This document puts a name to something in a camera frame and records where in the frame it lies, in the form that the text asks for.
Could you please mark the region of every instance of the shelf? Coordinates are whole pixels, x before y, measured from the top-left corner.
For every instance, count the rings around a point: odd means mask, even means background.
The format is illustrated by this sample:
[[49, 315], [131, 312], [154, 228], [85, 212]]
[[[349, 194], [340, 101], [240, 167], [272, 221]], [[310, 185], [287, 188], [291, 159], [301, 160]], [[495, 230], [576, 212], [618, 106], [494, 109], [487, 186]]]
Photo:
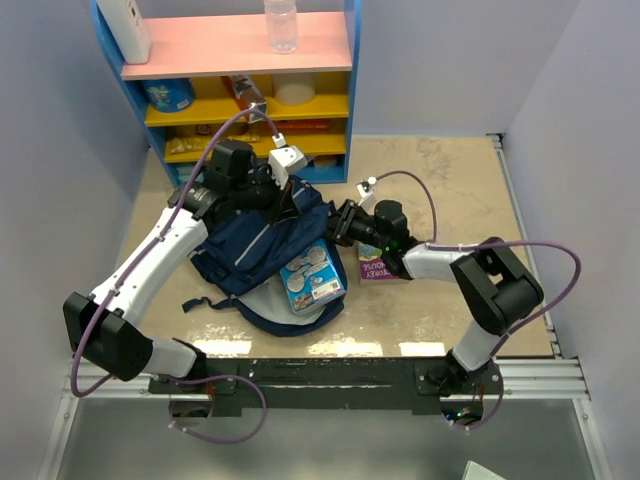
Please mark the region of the shelf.
[[299, 13], [297, 18], [299, 46], [287, 55], [269, 47], [263, 14], [148, 18], [149, 61], [125, 63], [122, 79], [351, 70], [344, 12]]
[[296, 175], [300, 178], [304, 178], [312, 184], [339, 183], [347, 180], [347, 172], [343, 165], [322, 168], [316, 168], [313, 165], [308, 165], [300, 170]]
[[[305, 155], [332, 155], [344, 154], [347, 151], [347, 141], [344, 127], [335, 128], [327, 133], [287, 133], [289, 145], [295, 145]], [[269, 152], [275, 147], [271, 137], [264, 136], [257, 143], [251, 146], [258, 157], [267, 157]], [[174, 153], [165, 152], [167, 163], [197, 162], [200, 152]]]
[[[282, 105], [273, 98], [270, 75], [255, 75], [252, 78], [267, 100], [267, 113], [273, 120], [349, 116], [344, 72], [316, 73], [316, 96], [310, 102], [295, 107]], [[192, 83], [196, 91], [193, 105], [178, 113], [161, 113], [149, 106], [145, 123], [150, 127], [224, 123], [238, 113], [238, 105], [229, 95], [220, 77], [194, 78]]]

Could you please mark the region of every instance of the marble floor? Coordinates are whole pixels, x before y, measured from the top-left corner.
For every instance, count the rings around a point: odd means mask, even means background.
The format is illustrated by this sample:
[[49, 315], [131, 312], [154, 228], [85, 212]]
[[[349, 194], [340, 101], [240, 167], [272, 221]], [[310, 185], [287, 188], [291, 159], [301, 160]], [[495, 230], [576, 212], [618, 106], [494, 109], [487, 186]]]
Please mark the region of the marble floor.
[[[356, 198], [355, 183], [392, 169], [410, 170], [431, 190], [442, 244], [478, 242], [489, 236], [520, 238], [502, 169], [489, 138], [356, 137], [349, 182], [321, 185], [325, 199], [340, 205]], [[172, 187], [153, 153], [147, 162], [123, 255], [129, 255], [157, 221]], [[389, 177], [376, 197], [400, 201], [417, 238], [431, 236], [426, 196], [408, 177]], [[344, 311], [320, 330], [297, 338], [273, 337], [234, 310], [207, 307], [184, 314], [194, 297], [222, 299], [221, 292], [184, 261], [153, 300], [140, 329], [147, 335], [175, 337], [211, 356], [399, 356], [441, 355], [454, 346], [470, 314], [454, 284], [430, 280], [392, 285], [359, 285], [357, 254], [340, 249], [349, 290]], [[543, 321], [522, 329], [501, 355], [550, 355]]]

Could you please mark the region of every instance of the snack package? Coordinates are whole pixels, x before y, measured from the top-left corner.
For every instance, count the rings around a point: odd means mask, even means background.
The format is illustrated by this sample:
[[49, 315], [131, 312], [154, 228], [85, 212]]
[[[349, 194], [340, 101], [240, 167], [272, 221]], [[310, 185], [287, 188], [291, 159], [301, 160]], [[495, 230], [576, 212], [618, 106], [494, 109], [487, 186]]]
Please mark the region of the snack package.
[[276, 127], [281, 132], [329, 130], [331, 122], [327, 118], [312, 118], [309, 120], [278, 120]]
[[[267, 101], [249, 75], [222, 77], [222, 83], [227, 87], [240, 110], [255, 108], [262, 113], [267, 113]], [[257, 115], [247, 116], [247, 122], [249, 123], [259, 122], [260, 120], [262, 118]]]
[[[170, 154], [203, 152], [209, 140], [220, 125], [198, 124], [171, 127], [169, 130], [168, 151]], [[224, 138], [247, 143], [260, 141], [260, 135], [248, 129], [246, 124], [236, 124], [227, 130]]]
[[316, 240], [291, 260], [280, 270], [280, 276], [291, 309], [297, 315], [307, 315], [345, 294], [323, 239]]

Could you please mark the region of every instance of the purple book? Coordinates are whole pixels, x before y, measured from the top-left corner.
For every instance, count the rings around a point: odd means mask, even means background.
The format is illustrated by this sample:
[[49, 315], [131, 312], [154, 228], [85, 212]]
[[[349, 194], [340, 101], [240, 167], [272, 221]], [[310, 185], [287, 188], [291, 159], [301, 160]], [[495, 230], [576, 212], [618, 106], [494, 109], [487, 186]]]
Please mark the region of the purple book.
[[389, 273], [380, 255], [382, 255], [382, 251], [379, 248], [363, 243], [358, 244], [360, 283], [384, 284], [405, 282], [406, 280]]

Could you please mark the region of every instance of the can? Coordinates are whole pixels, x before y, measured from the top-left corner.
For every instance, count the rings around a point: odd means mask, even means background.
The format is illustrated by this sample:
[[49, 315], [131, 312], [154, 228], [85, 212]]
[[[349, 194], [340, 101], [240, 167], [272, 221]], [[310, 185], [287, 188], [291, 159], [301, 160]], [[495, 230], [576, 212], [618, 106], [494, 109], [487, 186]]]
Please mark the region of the can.
[[151, 106], [163, 113], [177, 113], [189, 108], [196, 96], [188, 78], [142, 80], [142, 86]]

